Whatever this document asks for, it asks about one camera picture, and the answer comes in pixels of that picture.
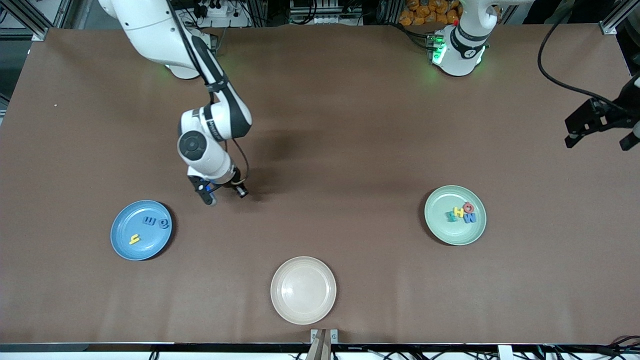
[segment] blue plate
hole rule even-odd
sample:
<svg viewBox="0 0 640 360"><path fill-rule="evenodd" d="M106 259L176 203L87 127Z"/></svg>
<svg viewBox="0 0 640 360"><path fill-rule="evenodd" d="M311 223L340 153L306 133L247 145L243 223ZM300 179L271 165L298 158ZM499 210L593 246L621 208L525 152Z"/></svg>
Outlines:
<svg viewBox="0 0 640 360"><path fill-rule="evenodd" d="M152 258L169 242L169 211L157 201L136 201L124 208L111 226L111 246L127 260Z"/></svg>

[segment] metal clamp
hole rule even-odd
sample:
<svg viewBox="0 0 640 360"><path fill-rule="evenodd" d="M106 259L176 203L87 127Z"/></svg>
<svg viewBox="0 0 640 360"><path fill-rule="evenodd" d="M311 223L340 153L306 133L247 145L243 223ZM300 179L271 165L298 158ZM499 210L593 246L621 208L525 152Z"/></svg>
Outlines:
<svg viewBox="0 0 640 360"><path fill-rule="evenodd" d="M313 343L316 339L316 335L318 333L318 329L311 329L311 342ZM329 331L329 335L331 337L332 344L338 344L338 329L331 329Z"/></svg>

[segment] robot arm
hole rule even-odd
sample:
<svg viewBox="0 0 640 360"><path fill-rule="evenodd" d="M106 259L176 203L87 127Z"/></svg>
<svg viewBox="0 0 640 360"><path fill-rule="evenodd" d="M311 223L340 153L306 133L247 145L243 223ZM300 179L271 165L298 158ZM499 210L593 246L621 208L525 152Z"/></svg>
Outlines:
<svg viewBox="0 0 640 360"><path fill-rule="evenodd" d="M460 23L447 25L435 35L444 39L439 49L431 55L431 61L453 76L470 74L482 61L485 43L495 27L498 16L493 5L519 5L533 0L460 0L464 12Z"/></svg>
<svg viewBox="0 0 640 360"><path fill-rule="evenodd" d="M178 78L202 76L211 100L182 114L178 152L189 166L189 180L206 204L216 204L213 191L221 186L231 187L244 197L247 191L240 171L218 142L246 135L252 124L251 113L203 41L205 35L185 28L168 0L99 3L118 19L142 56L166 65Z"/></svg>
<svg viewBox="0 0 640 360"><path fill-rule="evenodd" d="M622 88L611 106L594 97L585 101L569 115L564 124L569 135L564 139L568 148L572 148L583 137L597 131L606 131L614 127L632 129L631 133L620 140L620 147L627 151L640 143L640 73L636 74Z"/></svg>

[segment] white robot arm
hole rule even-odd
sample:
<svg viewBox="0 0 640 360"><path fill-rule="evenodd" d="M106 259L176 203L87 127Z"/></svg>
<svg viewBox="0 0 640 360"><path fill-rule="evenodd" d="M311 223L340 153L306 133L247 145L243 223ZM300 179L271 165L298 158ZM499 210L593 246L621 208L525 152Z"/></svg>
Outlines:
<svg viewBox="0 0 640 360"><path fill-rule="evenodd" d="M218 142L249 132L252 118L203 34L187 29L168 0L99 0L118 19L136 50L147 59L166 65L178 78L202 76L211 96L209 104L185 111L178 126L178 153L189 165L187 176L208 205L215 205L213 191L231 187L240 197L247 194L244 179Z"/></svg>
<svg viewBox="0 0 640 360"><path fill-rule="evenodd" d="M498 16L493 5L519 5L533 0L460 0L464 12L457 26L447 25L436 31L444 42L433 52L431 61L453 76L470 74L482 61L485 43Z"/></svg>

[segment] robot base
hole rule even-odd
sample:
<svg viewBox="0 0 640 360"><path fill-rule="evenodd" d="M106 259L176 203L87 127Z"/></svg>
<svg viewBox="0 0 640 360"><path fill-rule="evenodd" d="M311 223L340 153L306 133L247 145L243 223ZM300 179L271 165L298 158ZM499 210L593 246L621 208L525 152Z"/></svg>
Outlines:
<svg viewBox="0 0 640 360"><path fill-rule="evenodd" d="M433 62L433 65L440 67L442 71L449 75L469 75L476 65L482 61L482 54L484 53L485 48L483 47L482 50L476 52L476 54L467 54L467 56L471 55L471 58L463 58L458 50L451 45L451 32L455 28L456 27L453 25L448 25L444 29L435 32L435 35L444 37L445 48L440 52L434 51L431 61Z"/></svg>

